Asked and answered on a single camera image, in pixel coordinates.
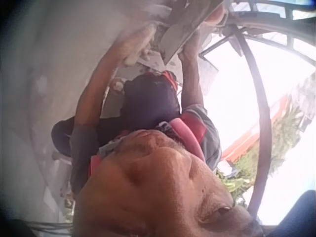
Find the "green foliage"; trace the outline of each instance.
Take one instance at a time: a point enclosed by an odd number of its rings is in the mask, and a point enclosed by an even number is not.
[[[285,154],[300,140],[298,126],[302,114],[298,107],[288,103],[284,116],[278,118],[272,126],[272,155],[269,174],[272,175],[283,164]],[[223,177],[218,172],[218,177],[228,187],[233,198],[240,197],[247,189],[254,185],[259,156],[259,141],[257,141],[234,165],[239,173],[231,179]]]

